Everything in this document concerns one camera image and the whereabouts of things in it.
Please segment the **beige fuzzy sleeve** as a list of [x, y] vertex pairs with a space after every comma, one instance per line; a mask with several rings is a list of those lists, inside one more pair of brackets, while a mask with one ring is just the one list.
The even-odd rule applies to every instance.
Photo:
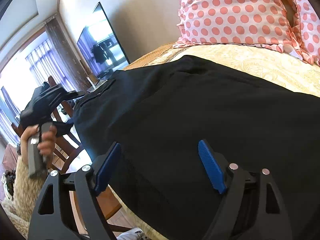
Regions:
[[29, 178], [28, 173], [27, 165], [21, 158], [18, 158], [13, 200], [5, 198], [1, 202], [5, 213], [24, 239], [28, 238], [29, 225], [35, 203], [48, 177], [48, 175], [45, 175]]

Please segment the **purple window curtain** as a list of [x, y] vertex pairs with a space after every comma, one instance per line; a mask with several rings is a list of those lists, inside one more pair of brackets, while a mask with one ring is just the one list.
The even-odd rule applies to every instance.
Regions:
[[89, 86], [80, 60], [58, 16], [51, 17], [29, 41], [1, 61], [1, 99], [8, 120], [17, 124], [36, 87], [52, 76], [67, 91]]

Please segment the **wooden chair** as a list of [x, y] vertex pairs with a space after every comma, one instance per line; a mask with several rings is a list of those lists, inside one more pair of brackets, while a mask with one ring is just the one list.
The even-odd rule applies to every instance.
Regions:
[[[71, 163], [74, 162], [76, 157], [78, 157], [83, 150], [82, 144], [72, 133], [59, 137], [57, 139], [56, 149], [54, 150], [54, 160], [50, 167], [61, 173], [66, 173]], [[85, 225], [75, 192], [70, 193], [70, 199], [76, 225], [81, 232], [85, 232]], [[116, 200], [109, 188], [97, 197], [97, 201], [106, 220], [110, 219], [121, 209], [121, 204]]]

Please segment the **white shoe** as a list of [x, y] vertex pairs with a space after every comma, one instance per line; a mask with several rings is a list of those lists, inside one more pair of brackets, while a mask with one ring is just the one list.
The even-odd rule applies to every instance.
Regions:
[[140, 228], [132, 228], [117, 236], [117, 240], [150, 240]]

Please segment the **black television screen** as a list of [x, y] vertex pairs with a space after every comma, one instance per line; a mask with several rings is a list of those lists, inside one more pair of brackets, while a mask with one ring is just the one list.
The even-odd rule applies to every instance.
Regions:
[[98, 80], [107, 79], [130, 64], [101, 3], [90, 14], [77, 46]]

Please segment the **large pink polka-dot pillow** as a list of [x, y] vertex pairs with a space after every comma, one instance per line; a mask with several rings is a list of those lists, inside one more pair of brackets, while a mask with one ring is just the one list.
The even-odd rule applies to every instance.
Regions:
[[239, 44], [301, 55], [281, 0], [178, 0], [177, 48]]

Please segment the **small pink polka-dot pillow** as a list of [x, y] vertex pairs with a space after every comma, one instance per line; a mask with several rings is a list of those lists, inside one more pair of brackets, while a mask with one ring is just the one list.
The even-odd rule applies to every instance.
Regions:
[[319, 65], [319, 17], [309, 0], [287, 1], [293, 9], [293, 47], [304, 61]]

